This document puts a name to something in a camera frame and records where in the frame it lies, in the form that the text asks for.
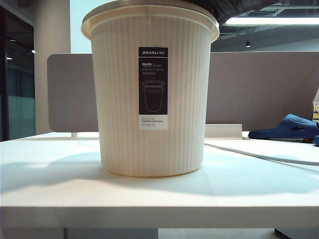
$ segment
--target white desk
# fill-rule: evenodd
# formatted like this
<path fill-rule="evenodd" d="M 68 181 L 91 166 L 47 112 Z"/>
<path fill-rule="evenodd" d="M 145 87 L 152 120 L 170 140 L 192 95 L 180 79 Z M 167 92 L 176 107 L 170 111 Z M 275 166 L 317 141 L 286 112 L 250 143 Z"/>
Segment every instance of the white desk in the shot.
<path fill-rule="evenodd" d="M 102 169 L 97 134 L 70 135 L 0 143 L 3 228 L 319 228 L 318 167 L 205 147 L 192 173 L 123 177 Z M 305 143 L 227 145 L 319 160 L 319 148 Z"/>

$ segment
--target blue sandal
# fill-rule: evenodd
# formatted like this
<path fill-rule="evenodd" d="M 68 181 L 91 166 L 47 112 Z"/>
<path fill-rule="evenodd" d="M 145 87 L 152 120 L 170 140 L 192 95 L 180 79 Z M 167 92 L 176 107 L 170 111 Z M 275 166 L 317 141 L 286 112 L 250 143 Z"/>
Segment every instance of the blue sandal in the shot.
<path fill-rule="evenodd" d="M 287 115 L 274 129 L 251 131 L 250 138 L 309 138 L 313 139 L 319 135 L 319 123 L 298 117 L 293 114 Z"/>
<path fill-rule="evenodd" d="M 319 146 L 319 135 L 315 137 L 314 144 Z"/>

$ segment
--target trash can lid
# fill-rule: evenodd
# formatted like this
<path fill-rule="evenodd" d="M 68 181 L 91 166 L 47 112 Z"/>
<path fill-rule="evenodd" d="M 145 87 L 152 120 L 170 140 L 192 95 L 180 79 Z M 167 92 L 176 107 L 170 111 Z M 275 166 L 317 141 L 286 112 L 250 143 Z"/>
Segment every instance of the trash can lid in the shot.
<path fill-rule="evenodd" d="M 101 6 L 98 6 L 97 8 L 91 10 L 88 14 L 86 14 L 86 16 L 83 18 L 83 21 L 82 21 L 82 33 L 86 37 L 90 36 L 90 33 L 88 32 L 87 27 L 84 26 L 87 24 L 86 21 L 89 20 L 90 18 L 93 18 L 101 13 L 105 13 L 115 9 L 134 7 L 134 6 L 168 6 L 168 7 L 187 9 L 187 10 L 197 12 L 209 18 L 214 23 L 217 29 L 219 27 L 219 24 L 216 21 L 215 17 L 208 10 L 187 1 L 183 1 L 183 0 L 116 0 L 116 1 L 103 4 Z"/>

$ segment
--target black label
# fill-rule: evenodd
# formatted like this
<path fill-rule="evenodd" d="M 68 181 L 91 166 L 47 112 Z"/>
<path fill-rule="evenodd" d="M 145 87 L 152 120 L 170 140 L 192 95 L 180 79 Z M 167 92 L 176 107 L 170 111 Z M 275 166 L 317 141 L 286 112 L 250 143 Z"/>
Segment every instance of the black label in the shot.
<path fill-rule="evenodd" d="M 168 48 L 139 48 L 139 114 L 167 115 Z"/>

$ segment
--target white trash can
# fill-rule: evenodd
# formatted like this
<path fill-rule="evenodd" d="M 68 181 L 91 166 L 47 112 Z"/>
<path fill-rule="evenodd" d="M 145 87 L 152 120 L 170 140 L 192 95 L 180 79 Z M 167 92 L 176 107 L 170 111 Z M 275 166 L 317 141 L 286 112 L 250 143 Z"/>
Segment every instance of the white trash can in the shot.
<path fill-rule="evenodd" d="M 141 177 L 196 170 L 215 18 L 181 0 L 118 0 L 89 12 L 82 33 L 92 43 L 103 167 Z"/>

